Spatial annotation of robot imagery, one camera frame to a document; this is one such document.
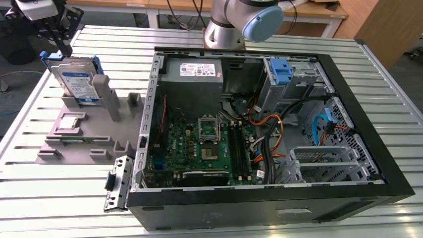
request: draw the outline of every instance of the black computer chassis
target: black computer chassis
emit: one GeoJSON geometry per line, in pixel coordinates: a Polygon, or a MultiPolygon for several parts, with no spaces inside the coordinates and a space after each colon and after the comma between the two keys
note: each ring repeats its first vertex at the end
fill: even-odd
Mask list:
{"type": "MultiPolygon", "coordinates": [[[[224,52],[225,50],[156,48],[156,51],[224,52]]],[[[228,52],[256,54],[256,51],[228,52]]],[[[147,230],[209,229],[217,227],[284,225],[339,221],[380,204],[394,203],[415,192],[378,135],[364,110],[330,55],[263,52],[296,57],[315,57],[335,88],[355,129],[374,158],[384,184],[354,186],[283,187],[263,189],[219,189],[161,192],[131,192],[127,207],[147,230]],[[303,220],[300,213],[279,212],[307,209],[316,217],[303,220]]]]}

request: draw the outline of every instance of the blue hard drive label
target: blue hard drive label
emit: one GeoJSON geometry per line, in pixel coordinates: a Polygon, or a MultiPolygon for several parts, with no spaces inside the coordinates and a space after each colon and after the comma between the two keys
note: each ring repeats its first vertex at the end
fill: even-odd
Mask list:
{"type": "Polygon", "coordinates": [[[91,84],[91,77],[88,73],[81,72],[63,72],[63,81],[73,97],[81,104],[93,104],[99,101],[99,95],[91,84]]]}
{"type": "Polygon", "coordinates": [[[63,76],[65,77],[89,77],[88,73],[63,73],[63,76]]]}

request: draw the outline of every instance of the power cable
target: power cable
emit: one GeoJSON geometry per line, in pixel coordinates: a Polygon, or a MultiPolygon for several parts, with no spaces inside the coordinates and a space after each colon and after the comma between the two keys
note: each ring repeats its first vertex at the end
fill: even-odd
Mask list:
{"type": "Polygon", "coordinates": [[[204,26],[204,28],[207,28],[207,26],[205,26],[205,22],[204,22],[204,19],[203,19],[203,16],[201,16],[201,12],[199,11],[199,8],[197,8],[196,1],[195,1],[195,0],[192,0],[192,3],[193,3],[193,6],[196,7],[196,11],[197,11],[197,14],[199,14],[199,16],[200,16],[203,26],[204,26]]]}
{"type": "Polygon", "coordinates": [[[11,74],[15,74],[15,73],[39,73],[39,74],[44,74],[43,72],[39,72],[39,71],[15,71],[15,72],[7,73],[4,75],[0,75],[0,93],[3,93],[3,94],[7,94],[9,92],[9,90],[5,90],[5,91],[1,90],[1,78],[8,76],[8,75],[11,75],[11,74]]]}
{"type": "Polygon", "coordinates": [[[296,17],[298,17],[296,6],[295,6],[295,4],[292,3],[291,0],[288,0],[288,2],[291,3],[291,5],[292,5],[292,7],[293,7],[293,19],[292,19],[292,22],[291,22],[291,24],[289,24],[288,30],[287,30],[281,35],[288,34],[288,33],[292,31],[292,29],[293,29],[293,27],[295,27],[295,25],[296,25],[296,17]]]}
{"type": "MultiPolygon", "coordinates": [[[[328,94],[328,95],[320,95],[320,96],[311,96],[308,98],[304,99],[299,99],[296,100],[293,103],[291,103],[285,109],[283,110],[283,112],[280,113],[279,117],[283,118],[285,117],[285,115],[303,103],[308,102],[308,101],[326,101],[328,100],[331,97],[334,97],[335,94],[328,94]]],[[[276,168],[275,168],[275,161],[272,158],[272,153],[271,153],[271,147],[269,147],[269,139],[271,139],[271,134],[272,131],[275,130],[277,126],[277,120],[273,122],[273,124],[271,125],[271,129],[267,131],[265,133],[265,138],[261,142],[261,154],[263,154],[263,160],[264,160],[264,168],[265,168],[265,173],[264,173],[264,182],[267,184],[273,184],[275,183],[275,173],[276,173],[276,168]]]]}
{"type": "Polygon", "coordinates": [[[175,15],[175,12],[173,12],[173,9],[172,9],[172,6],[171,6],[171,2],[169,2],[169,0],[167,0],[167,5],[168,5],[168,7],[169,7],[169,9],[171,9],[171,13],[172,13],[172,16],[173,16],[173,18],[175,18],[175,21],[177,22],[177,24],[180,25],[180,27],[184,28],[187,31],[191,31],[191,30],[195,28],[195,26],[197,25],[197,22],[199,22],[199,20],[200,20],[200,18],[201,18],[203,1],[204,1],[204,0],[200,1],[200,10],[197,11],[199,16],[197,16],[197,19],[196,19],[196,23],[189,27],[188,24],[181,23],[181,22],[179,21],[179,19],[176,18],[176,15],[175,15]]]}

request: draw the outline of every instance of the metal bracket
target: metal bracket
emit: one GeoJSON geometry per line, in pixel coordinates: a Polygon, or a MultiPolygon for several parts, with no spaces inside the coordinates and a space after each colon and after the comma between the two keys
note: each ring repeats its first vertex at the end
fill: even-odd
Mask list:
{"type": "Polygon", "coordinates": [[[127,195],[131,188],[133,159],[129,156],[119,157],[113,170],[108,173],[105,186],[108,190],[104,203],[104,212],[127,211],[127,195]]]}

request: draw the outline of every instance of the white table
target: white table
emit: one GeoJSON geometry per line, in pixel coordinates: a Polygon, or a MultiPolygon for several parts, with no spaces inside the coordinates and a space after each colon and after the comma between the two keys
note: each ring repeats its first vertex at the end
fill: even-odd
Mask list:
{"type": "MultiPolygon", "coordinates": [[[[145,94],[153,46],[201,47],[201,32],[85,26],[73,55],[97,54],[111,87],[145,94]]],[[[247,49],[330,54],[416,195],[323,224],[148,233],[129,212],[103,213],[112,166],[37,165],[63,106],[48,72],[0,143],[0,237],[423,237],[423,117],[366,46],[354,40],[276,36],[247,49]]]]}

